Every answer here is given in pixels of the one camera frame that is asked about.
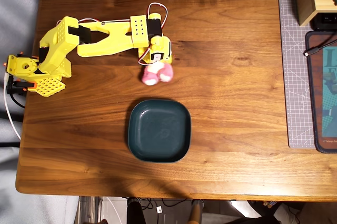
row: yellow perforated plate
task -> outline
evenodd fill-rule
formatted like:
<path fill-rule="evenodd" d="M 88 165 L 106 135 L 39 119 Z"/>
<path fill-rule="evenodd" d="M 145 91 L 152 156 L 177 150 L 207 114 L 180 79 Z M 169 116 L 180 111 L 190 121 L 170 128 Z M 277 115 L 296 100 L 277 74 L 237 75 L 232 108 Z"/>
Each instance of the yellow perforated plate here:
<path fill-rule="evenodd" d="M 37 87 L 35 89 L 28 88 L 29 91 L 36 92 L 41 96 L 48 97 L 63 89 L 65 84 L 57 78 L 44 78 L 36 80 Z"/>

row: gray cutting mat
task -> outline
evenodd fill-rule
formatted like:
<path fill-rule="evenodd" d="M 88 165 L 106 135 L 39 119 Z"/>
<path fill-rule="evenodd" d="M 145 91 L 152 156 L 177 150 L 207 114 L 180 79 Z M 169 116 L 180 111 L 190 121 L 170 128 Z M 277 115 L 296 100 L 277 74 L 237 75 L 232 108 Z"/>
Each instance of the gray cutting mat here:
<path fill-rule="evenodd" d="M 289 147 L 314 149 L 314 134 L 308 79 L 303 55 L 309 24 L 300 27 L 296 0 L 279 0 L 286 118 Z"/>

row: wood grain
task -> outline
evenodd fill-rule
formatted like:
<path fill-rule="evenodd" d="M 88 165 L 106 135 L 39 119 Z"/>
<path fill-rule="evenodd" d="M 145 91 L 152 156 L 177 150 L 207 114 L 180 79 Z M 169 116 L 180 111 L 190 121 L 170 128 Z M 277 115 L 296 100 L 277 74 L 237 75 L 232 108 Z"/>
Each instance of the wood grain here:
<path fill-rule="evenodd" d="M 29 94 L 16 188 L 35 194 L 337 200 L 337 155 L 288 147 L 278 0 L 40 0 L 39 39 L 63 16 L 102 20 L 169 9 L 174 79 L 146 86 L 136 51 L 81 58 L 67 88 Z M 130 112 L 172 99 L 192 116 L 177 163 L 129 152 Z"/>

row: yellow robotic arm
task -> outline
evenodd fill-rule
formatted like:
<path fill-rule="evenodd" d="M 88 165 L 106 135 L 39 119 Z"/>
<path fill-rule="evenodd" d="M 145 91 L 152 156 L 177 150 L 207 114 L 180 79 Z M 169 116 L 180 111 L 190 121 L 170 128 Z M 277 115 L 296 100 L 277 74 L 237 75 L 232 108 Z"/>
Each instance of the yellow robotic arm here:
<path fill-rule="evenodd" d="M 108 37 L 91 43 L 91 31 L 100 31 Z M 171 42 L 163 36 L 161 17 L 158 13 L 132 16 L 127 21 L 79 23 L 64 17 L 49 30 L 39 43 L 38 60 L 24 55 L 10 55 L 7 72 L 15 77 L 35 82 L 28 91 L 41 96 L 51 96 L 65 88 L 62 77 L 71 77 L 71 63 L 67 54 L 77 47 L 81 57 L 116 54 L 131 48 L 138 49 L 138 56 L 147 64 L 162 61 L 171 63 Z"/>

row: dark green bowl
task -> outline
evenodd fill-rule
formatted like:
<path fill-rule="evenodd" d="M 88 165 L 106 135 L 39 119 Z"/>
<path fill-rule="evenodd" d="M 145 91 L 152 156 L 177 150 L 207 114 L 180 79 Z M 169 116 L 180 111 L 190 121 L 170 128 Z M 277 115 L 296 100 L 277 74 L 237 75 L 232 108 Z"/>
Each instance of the dark green bowl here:
<path fill-rule="evenodd" d="M 133 109 L 128 125 L 128 147 L 148 162 L 176 162 L 190 147 L 191 116 L 171 100 L 145 100 Z"/>

